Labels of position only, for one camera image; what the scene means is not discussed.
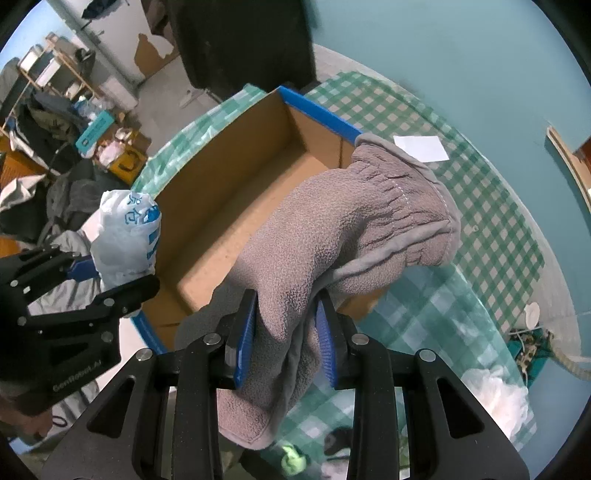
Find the person left hand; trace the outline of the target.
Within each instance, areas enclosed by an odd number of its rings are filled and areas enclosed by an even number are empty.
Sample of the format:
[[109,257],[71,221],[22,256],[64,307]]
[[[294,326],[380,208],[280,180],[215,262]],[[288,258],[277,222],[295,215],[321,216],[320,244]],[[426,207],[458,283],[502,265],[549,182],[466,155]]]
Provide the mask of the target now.
[[53,426],[52,412],[50,410],[36,416],[27,416],[16,410],[4,398],[1,398],[0,402],[0,418],[3,423],[15,427],[25,436],[35,438],[45,438]]

